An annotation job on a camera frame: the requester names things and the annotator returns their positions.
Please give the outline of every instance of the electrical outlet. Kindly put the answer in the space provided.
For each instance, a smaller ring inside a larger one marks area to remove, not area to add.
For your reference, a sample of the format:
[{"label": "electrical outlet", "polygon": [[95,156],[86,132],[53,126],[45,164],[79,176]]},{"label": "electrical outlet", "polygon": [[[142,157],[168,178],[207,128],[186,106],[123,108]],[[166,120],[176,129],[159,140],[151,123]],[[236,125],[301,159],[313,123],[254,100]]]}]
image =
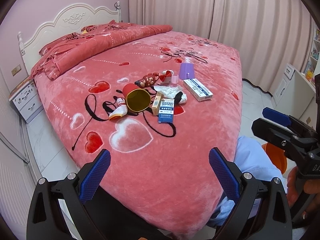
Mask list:
[{"label": "electrical outlet", "polygon": [[14,76],[15,74],[17,74],[20,70],[21,70],[21,66],[20,66],[20,64],[19,64],[19,65],[16,66],[13,70],[11,70],[12,76]]}]

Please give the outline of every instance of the nightstand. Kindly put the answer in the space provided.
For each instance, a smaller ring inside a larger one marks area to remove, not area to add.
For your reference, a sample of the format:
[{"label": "nightstand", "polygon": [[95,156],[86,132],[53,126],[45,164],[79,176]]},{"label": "nightstand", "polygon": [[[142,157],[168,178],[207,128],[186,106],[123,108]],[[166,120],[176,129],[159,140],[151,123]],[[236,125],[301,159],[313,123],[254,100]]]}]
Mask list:
[{"label": "nightstand", "polygon": [[30,123],[43,110],[38,91],[33,79],[26,78],[11,93],[9,101],[13,102],[23,119]]}]

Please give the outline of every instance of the nightstand drawer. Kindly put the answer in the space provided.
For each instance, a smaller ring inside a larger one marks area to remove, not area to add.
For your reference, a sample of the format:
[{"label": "nightstand drawer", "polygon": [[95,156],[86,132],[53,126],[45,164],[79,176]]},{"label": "nightstand drawer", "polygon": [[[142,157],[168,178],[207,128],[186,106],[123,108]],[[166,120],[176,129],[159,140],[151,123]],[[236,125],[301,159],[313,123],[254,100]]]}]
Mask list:
[{"label": "nightstand drawer", "polygon": [[20,113],[24,120],[27,120],[39,107],[42,106],[42,103],[39,99],[39,96],[36,94],[25,106],[20,110]]},{"label": "nightstand drawer", "polygon": [[20,109],[22,109],[36,94],[36,86],[34,81],[32,81],[13,99],[13,103],[20,111]]}]

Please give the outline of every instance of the blue gripper pad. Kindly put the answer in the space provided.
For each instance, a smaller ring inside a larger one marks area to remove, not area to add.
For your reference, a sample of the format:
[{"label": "blue gripper pad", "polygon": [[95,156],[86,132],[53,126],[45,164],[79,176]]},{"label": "blue gripper pad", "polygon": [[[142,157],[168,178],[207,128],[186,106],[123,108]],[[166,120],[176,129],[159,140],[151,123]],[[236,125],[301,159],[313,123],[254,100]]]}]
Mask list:
[{"label": "blue gripper pad", "polygon": [[110,163],[110,152],[105,150],[80,185],[79,198],[83,205],[86,201],[92,200],[93,195],[96,193],[103,176],[106,174],[110,166]]},{"label": "blue gripper pad", "polygon": [[227,166],[227,160],[223,158],[214,148],[210,150],[209,163],[211,168],[216,174],[227,198],[233,200],[237,204],[240,198],[239,182]]},{"label": "blue gripper pad", "polygon": [[267,118],[273,122],[276,122],[279,125],[282,125],[284,127],[288,127],[291,125],[291,120],[289,116],[287,116],[286,114],[282,114],[271,108],[266,107],[265,109],[263,109],[262,115],[264,118]]}]

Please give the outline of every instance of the curtain fold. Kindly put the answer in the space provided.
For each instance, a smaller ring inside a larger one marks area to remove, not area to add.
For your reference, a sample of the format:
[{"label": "curtain fold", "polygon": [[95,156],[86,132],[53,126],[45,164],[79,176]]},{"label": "curtain fold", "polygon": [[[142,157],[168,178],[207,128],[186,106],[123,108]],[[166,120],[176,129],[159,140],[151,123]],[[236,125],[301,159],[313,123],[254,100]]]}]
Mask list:
[{"label": "curtain fold", "polygon": [[300,0],[129,0],[129,17],[238,49],[242,77],[271,94],[286,63],[305,67],[313,39],[312,18]]}]

